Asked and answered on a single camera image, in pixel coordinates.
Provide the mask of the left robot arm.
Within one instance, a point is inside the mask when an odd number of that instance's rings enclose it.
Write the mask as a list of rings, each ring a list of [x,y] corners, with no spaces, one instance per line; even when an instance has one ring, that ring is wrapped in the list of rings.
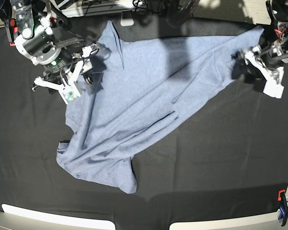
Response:
[[[283,95],[284,65],[288,64],[288,0],[268,0],[271,24],[261,42],[238,52],[233,80],[252,84],[258,92],[280,99]]]

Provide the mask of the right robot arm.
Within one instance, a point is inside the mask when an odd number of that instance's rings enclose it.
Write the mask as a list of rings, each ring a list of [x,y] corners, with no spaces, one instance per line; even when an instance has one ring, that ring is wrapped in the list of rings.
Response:
[[[80,95],[77,79],[94,84],[90,58],[101,50],[101,45],[71,31],[70,20],[49,0],[12,0],[15,24],[7,23],[11,44],[33,65],[44,68],[43,76],[36,77],[32,91],[39,87],[58,91],[63,98]]]

